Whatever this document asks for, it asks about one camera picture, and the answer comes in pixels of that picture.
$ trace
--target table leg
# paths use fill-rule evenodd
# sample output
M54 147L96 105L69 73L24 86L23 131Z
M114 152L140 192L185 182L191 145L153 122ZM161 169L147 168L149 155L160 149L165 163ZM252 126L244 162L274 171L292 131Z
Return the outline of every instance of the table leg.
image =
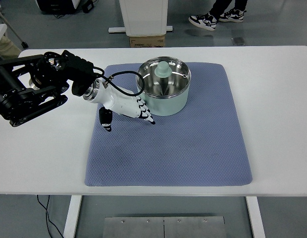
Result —
M74 238L76 225L79 219L80 207L81 207L81 195L72 195L69 205L68 215L65 222L63 236L64 238Z
M265 238L257 197L246 197L249 218L254 238Z

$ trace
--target blue textured cushion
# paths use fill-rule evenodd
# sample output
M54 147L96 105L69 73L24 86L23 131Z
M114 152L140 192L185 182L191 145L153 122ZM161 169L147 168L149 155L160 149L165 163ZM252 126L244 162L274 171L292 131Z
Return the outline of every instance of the blue textured cushion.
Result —
M140 63L111 65L109 76ZM235 186L252 173L226 72L222 65L187 63L192 80L183 110L156 124L113 113L112 132L99 122L91 139L87 186ZM113 82L137 92L135 75Z

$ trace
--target robotic arm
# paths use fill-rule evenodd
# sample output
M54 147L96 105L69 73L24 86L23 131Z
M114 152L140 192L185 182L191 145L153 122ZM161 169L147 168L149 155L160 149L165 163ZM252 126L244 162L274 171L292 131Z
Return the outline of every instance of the robotic arm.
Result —
M18 79L26 73L30 74L30 88ZM46 52L44 55L0 60L0 115L10 120L12 126L19 126L47 113L67 101L62 93L69 88L67 80L71 80L73 95L103 104L99 111L100 122L107 131L111 131L112 112L154 124L150 111L139 97L142 90L133 94L112 83L116 75L123 73L139 75L126 71L107 78L102 69L69 51L61 55Z

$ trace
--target person's foot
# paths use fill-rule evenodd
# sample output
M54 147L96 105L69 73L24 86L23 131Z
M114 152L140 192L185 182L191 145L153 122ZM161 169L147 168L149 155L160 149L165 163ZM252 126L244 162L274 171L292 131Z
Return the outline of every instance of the person's foot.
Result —
M244 20L244 12L246 12L246 11L240 11L240 10L237 10L237 9L231 9L228 12L223 13L219 17L219 21L222 21L222 22L228 22L228 21L243 22L243 20Z
M205 15L190 16L189 21L193 25L209 31L214 31L217 24L216 18L209 13Z

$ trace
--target robot finger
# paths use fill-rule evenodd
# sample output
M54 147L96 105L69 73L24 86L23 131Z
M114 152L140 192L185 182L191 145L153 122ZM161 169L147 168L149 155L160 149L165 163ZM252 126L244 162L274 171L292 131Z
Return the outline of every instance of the robot finger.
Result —
M140 106L139 106L139 108L140 108L140 110L141 110L141 114L140 114L139 118L140 118L140 119L147 120L147 121L149 121L151 124L154 125L154 124L155 124L155 121L154 121L152 115L150 114L150 112L147 111L146 109L144 109L143 107L140 107Z
M112 131L111 123L113 119L113 112L105 107L101 107L99 110L100 123L108 132Z
M138 103L139 107L143 107L143 108L145 108L147 111L150 112L150 110L148 109L148 107L147 107L145 101L144 101L141 97L136 96L136 99L137 99L137 103Z

